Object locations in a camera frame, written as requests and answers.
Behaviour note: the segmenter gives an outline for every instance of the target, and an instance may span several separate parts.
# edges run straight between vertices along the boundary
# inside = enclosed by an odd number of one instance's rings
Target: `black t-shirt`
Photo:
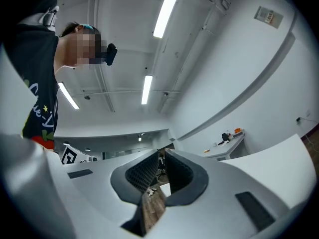
[[[24,9],[14,14],[15,21],[9,21],[14,25],[10,26],[10,31],[7,31],[4,38],[4,47],[13,66],[37,97],[22,135],[53,149],[59,89],[54,76],[53,61],[58,37],[44,26],[16,23],[27,16],[55,7],[57,0],[22,0],[22,3]]]

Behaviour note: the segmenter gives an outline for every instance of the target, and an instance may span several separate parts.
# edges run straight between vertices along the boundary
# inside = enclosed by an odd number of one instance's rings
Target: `ear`
[[[78,25],[75,29],[74,29],[74,32],[78,32],[78,31],[80,31],[81,29],[83,29],[84,28],[84,26],[82,26],[82,25]]]

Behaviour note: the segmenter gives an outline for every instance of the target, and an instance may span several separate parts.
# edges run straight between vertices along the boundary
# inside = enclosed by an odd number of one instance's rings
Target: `person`
[[[23,17],[53,9],[57,0],[32,0],[33,8]],[[3,39],[5,50],[16,71],[37,97],[24,125],[22,136],[47,149],[54,149],[59,89],[55,74],[62,67],[89,64],[101,52],[101,34],[87,24],[70,23],[58,37],[44,25],[15,24]]]

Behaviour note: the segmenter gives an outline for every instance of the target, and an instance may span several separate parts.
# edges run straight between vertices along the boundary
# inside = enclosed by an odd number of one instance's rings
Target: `fluorescent light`
[[[142,105],[146,105],[148,102],[152,78],[153,78],[153,76],[151,76],[151,75],[145,76],[143,95],[142,95]]]
[[[170,14],[174,8],[176,0],[164,0],[163,5],[161,6],[159,17],[156,22],[155,30],[153,36],[162,38],[166,25],[168,23]]]
[[[74,109],[79,109],[79,107],[77,106],[77,104],[74,102],[74,100],[71,98],[69,92],[66,90],[63,82],[59,83],[59,87],[60,90],[62,91],[62,93],[64,94],[64,96],[66,97],[66,99],[70,102],[70,104],[73,106]]]

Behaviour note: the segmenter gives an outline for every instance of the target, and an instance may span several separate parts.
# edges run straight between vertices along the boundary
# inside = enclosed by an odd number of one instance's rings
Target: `white desk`
[[[232,158],[247,156],[248,152],[246,150],[244,142],[242,142],[244,138],[245,135],[241,135],[222,146],[218,145],[216,147],[212,147],[208,153],[200,153],[198,155],[202,157],[215,158],[217,160],[231,159],[230,154],[232,154]]]

